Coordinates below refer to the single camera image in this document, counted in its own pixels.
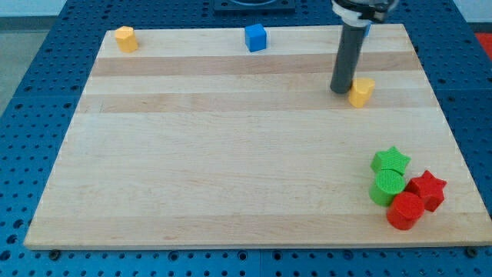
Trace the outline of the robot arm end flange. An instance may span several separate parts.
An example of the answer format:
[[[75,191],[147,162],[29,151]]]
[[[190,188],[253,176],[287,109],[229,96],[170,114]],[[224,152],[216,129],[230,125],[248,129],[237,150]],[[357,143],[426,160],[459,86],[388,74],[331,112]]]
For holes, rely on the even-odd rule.
[[[383,23],[397,7],[399,0],[332,0],[333,12],[343,23],[362,28],[371,23]]]

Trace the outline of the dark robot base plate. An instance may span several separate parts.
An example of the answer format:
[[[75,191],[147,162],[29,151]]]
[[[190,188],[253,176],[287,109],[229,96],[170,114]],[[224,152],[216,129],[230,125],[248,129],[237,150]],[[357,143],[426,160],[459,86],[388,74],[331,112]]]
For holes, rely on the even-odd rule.
[[[295,0],[212,0],[215,12],[292,12]]]

